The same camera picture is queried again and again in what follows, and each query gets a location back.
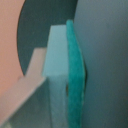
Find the gripper teal padded right finger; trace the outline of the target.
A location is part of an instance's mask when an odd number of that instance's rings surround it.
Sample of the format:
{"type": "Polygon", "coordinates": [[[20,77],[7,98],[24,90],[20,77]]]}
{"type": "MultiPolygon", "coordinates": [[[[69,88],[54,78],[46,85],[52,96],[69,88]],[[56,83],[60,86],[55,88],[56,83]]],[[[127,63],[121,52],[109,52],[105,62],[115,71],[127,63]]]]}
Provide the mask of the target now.
{"type": "Polygon", "coordinates": [[[69,128],[81,128],[86,77],[85,67],[72,20],[66,22],[66,28],[69,56],[68,126],[69,128]]]}

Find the gripper teal padded left finger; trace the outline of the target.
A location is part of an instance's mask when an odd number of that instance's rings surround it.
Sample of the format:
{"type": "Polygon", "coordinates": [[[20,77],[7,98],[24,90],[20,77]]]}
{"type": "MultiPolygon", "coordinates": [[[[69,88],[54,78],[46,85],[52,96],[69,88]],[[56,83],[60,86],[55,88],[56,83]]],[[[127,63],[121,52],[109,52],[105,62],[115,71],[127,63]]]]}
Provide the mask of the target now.
{"type": "Polygon", "coordinates": [[[50,28],[24,77],[0,96],[0,128],[68,128],[68,47],[65,25],[50,28]]]}

